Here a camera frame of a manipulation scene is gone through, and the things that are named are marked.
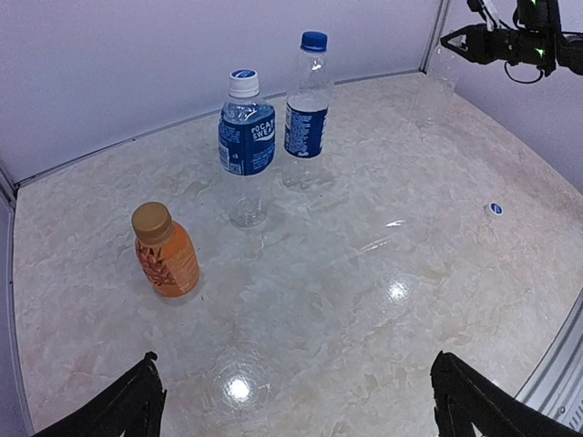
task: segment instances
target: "blue bottle lid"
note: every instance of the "blue bottle lid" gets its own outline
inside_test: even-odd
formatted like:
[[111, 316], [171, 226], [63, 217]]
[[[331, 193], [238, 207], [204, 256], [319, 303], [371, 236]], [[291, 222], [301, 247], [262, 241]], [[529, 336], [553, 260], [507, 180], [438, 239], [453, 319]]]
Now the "blue bottle lid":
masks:
[[325, 52], [328, 46], [328, 36], [322, 32], [304, 32], [300, 48], [306, 52]]

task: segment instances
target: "brown bottle cap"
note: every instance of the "brown bottle cap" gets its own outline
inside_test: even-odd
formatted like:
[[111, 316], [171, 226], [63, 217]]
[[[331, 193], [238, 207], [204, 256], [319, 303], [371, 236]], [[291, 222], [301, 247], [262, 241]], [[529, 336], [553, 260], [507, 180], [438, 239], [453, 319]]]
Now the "brown bottle cap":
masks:
[[162, 243], [174, 230], [168, 209], [159, 202], [148, 202], [136, 209], [131, 225], [138, 239], [150, 246]]

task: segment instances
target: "blue bottle cap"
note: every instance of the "blue bottle cap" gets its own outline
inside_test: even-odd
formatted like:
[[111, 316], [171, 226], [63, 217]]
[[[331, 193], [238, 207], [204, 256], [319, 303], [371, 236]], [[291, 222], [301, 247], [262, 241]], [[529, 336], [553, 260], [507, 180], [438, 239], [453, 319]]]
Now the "blue bottle cap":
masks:
[[490, 217], [498, 218], [502, 217], [502, 214], [504, 214], [504, 210], [500, 205], [498, 205], [495, 202], [492, 202], [486, 205], [486, 213]]
[[304, 32], [300, 48], [306, 52], [325, 52], [328, 46], [328, 36], [322, 32]]

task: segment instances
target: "bottle cap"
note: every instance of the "bottle cap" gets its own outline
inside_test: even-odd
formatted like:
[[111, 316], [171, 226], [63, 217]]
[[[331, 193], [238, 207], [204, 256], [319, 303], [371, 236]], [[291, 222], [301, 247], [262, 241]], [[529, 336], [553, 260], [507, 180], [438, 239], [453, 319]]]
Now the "bottle cap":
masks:
[[259, 94], [259, 75], [255, 70], [235, 70], [230, 74], [229, 95], [236, 98]]
[[147, 246], [162, 243], [174, 231], [168, 209], [159, 202], [148, 202], [136, 209], [131, 216], [131, 226], [138, 239]]
[[306, 52], [325, 52], [328, 46], [328, 36], [322, 32], [304, 32], [300, 48]]
[[502, 217], [502, 214], [504, 214], [502, 207], [495, 202], [488, 203], [484, 207], [484, 210], [486, 211], [486, 214], [488, 216], [490, 216], [494, 219], [497, 219], [498, 217]]

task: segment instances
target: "marble floor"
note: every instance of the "marble floor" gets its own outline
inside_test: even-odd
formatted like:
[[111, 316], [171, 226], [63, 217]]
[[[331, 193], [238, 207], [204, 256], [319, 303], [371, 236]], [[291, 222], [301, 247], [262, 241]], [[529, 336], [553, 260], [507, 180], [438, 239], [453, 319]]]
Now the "marble floor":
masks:
[[[460, 97], [419, 124], [427, 86], [337, 86], [319, 183], [283, 187], [279, 149], [253, 229], [221, 207], [216, 116], [22, 188], [15, 312], [36, 430], [146, 351], [169, 390], [165, 437], [433, 437], [441, 350], [516, 393], [583, 283], [583, 198]], [[198, 251], [201, 283], [179, 300], [157, 296], [135, 258], [130, 216], [150, 200]], [[501, 218], [484, 211], [493, 201]]]

